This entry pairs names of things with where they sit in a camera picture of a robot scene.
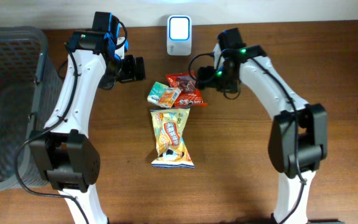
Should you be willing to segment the red snack bag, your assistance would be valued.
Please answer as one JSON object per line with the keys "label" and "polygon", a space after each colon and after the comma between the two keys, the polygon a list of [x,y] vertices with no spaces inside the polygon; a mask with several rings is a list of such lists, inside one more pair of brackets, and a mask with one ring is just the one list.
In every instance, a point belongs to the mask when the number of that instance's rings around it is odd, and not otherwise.
{"label": "red snack bag", "polygon": [[178,73],[166,75],[169,85],[172,88],[179,88],[180,95],[174,102],[174,107],[183,108],[187,106],[207,106],[201,92],[196,87],[196,81],[192,79],[189,73]]}

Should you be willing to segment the green tissue pack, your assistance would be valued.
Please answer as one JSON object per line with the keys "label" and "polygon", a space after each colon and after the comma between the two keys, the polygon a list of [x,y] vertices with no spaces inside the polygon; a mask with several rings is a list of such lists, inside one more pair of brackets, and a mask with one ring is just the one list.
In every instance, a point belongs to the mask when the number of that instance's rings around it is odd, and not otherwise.
{"label": "green tissue pack", "polygon": [[169,86],[163,83],[155,82],[152,86],[149,95],[147,96],[147,101],[154,105],[158,105],[160,98],[165,93],[167,88],[169,88]]}

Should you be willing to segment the orange small box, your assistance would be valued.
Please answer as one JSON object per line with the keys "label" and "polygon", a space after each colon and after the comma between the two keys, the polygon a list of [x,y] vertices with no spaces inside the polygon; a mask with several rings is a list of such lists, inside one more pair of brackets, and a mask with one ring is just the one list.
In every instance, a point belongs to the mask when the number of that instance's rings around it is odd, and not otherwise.
{"label": "orange small box", "polygon": [[167,88],[158,101],[162,108],[171,108],[181,93],[179,88]]}

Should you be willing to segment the yellow snack bag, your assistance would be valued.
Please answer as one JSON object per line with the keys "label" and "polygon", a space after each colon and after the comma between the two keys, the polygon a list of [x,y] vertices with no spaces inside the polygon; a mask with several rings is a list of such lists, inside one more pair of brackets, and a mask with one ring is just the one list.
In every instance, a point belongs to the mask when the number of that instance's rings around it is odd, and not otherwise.
{"label": "yellow snack bag", "polygon": [[195,165],[183,139],[190,107],[154,109],[150,110],[150,114],[158,154],[151,165],[165,169],[194,169]]}

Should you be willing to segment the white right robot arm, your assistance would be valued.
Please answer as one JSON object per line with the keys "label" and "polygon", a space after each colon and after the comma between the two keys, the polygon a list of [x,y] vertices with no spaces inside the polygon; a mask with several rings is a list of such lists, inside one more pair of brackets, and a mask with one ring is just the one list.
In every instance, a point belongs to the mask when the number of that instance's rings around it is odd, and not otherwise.
{"label": "white right robot arm", "polygon": [[309,223],[310,185],[328,155],[328,114],[323,105],[297,95],[273,67],[260,45],[246,45],[239,29],[222,31],[210,53],[212,66],[195,77],[200,90],[239,95],[248,87],[272,119],[269,159],[278,172],[278,197],[272,223]]}

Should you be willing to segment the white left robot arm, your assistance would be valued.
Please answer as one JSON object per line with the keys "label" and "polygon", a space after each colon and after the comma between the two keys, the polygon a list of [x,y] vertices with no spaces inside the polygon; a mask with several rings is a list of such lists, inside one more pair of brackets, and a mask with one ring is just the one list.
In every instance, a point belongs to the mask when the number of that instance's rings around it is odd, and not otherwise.
{"label": "white left robot arm", "polygon": [[27,142],[41,178],[65,199],[75,223],[109,223],[96,190],[101,159],[88,134],[96,92],[145,79],[144,59],[127,54],[127,37],[119,36],[123,27],[112,13],[96,12],[90,30],[72,34],[57,104]]}

